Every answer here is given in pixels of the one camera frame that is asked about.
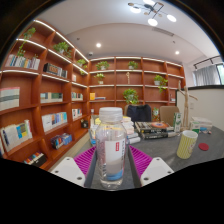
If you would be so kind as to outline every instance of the ceiling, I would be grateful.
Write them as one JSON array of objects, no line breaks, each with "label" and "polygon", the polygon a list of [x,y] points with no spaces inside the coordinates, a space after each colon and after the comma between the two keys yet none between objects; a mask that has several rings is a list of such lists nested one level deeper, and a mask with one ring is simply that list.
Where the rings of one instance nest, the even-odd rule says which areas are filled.
[{"label": "ceiling", "polygon": [[[162,12],[176,17],[170,22],[165,14],[158,15],[157,32],[148,24],[153,13],[132,13],[131,0],[66,0],[38,16],[54,26],[88,59],[107,56],[142,56],[180,64],[190,64],[219,55],[204,31],[185,13],[166,1]],[[145,4],[143,0],[133,3]]]}]

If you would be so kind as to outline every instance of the window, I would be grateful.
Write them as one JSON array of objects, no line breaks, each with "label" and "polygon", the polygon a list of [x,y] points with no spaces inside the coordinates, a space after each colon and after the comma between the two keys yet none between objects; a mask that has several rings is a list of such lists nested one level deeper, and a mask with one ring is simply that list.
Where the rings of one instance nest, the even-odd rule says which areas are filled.
[{"label": "window", "polygon": [[219,77],[221,80],[222,85],[224,85],[224,66],[223,64],[218,64],[216,65],[218,73],[219,73]]}]

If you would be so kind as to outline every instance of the wall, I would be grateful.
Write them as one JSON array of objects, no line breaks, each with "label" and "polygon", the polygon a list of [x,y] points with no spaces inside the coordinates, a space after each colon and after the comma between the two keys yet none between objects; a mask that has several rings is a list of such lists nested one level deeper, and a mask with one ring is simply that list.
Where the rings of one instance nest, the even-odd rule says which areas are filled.
[{"label": "wall", "polygon": [[186,86],[193,87],[194,86],[193,73],[191,69],[184,63],[183,63],[183,67],[184,67],[184,73],[185,73],[185,79],[186,79]]},{"label": "wall", "polygon": [[[224,131],[224,87],[204,86],[189,88],[189,94],[197,97],[198,101],[189,97],[189,116],[204,117],[212,121],[213,126]],[[177,91],[177,106],[184,116],[184,96]]]}]

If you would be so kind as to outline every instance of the bookshelf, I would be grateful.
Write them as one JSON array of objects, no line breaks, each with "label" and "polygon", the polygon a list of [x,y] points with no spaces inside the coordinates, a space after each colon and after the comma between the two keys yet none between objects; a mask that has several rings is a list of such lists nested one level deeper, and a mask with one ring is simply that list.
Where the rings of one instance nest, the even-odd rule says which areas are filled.
[{"label": "bookshelf", "polygon": [[[185,85],[185,74],[181,65],[146,57],[113,56],[88,60],[60,31],[45,21],[32,21],[24,32],[32,27],[35,27],[36,32],[24,45],[24,50],[26,50],[24,57],[32,58],[36,54],[40,63],[37,70],[5,66],[8,56],[17,54],[23,41],[21,34],[0,68],[0,88],[20,87],[20,103],[19,107],[0,111],[0,127],[18,124],[28,119],[33,138],[9,152],[4,148],[3,158],[5,159],[23,162],[36,151],[40,151],[47,158],[40,168],[48,170],[88,132],[88,129],[81,127],[81,120],[90,122],[91,109],[94,109],[94,114],[99,114],[101,107],[124,109],[126,102],[122,93],[128,88],[137,91],[141,105],[148,104],[152,109],[164,105],[174,105],[175,102],[171,101],[171,98],[175,98],[179,80],[181,80],[181,88]],[[69,50],[72,52],[71,58],[60,55],[54,50],[53,45],[62,41],[69,45]],[[77,64],[79,59],[86,61],[86,69]],[[96,64],[100,61],[107,61],[108,69],[97,70]],[[129,61],[137,62],[138,68],[130,70]],[[46,63],[67,71],[67,77],[44,72]],[[94,78],[97,73],[105,75],[103,85]],[[167,88],[162,93],[159,93],[158,87],[154,85],[154,77],[157,74],[168,79]],[[45,92],[62,93],[62,102],[41,103],[40,94]],[[83,99],[72,100],[72,92],[82,94]],[[106,97],[106,99],[90,100],[90,93],[93,92],[97,97]],[[73,109],[81,109],[82,115],[73,118]],[[66,112],[67,122],[45,132],[42,116],[59,112]],[[56,150],[51,146],[50,139],[63,133],[70,134],[72,141]]]}]

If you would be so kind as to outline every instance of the desk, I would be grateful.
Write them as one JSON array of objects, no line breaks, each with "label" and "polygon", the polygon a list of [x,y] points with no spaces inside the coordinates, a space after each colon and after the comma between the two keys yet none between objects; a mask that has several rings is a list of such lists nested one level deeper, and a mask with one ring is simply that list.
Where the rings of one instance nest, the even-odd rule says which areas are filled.
[{"label": "desk", "polygon": [[[192,155],[188,159],[180,159],[176,154],[181,135],[171,138],[141,140],[141,142],[134,143],[132,146],[148,154],[152,158],[161,157],[168,164],[168,166],[176,172],[190,165],[223,158],[224,132],[216,127],[213,127],[211,131],[212,134],[199,133]],[[209,145],[209,149],[207,151],[202,151],[198,148],[198,144],[202,142]],[[118,190],[133,188],[135,188],[135,186],[133,183],[130,162],[126,150],[123,183]],[[97,164],[95,167],[91,189],[105,190],[99,181]]]}]

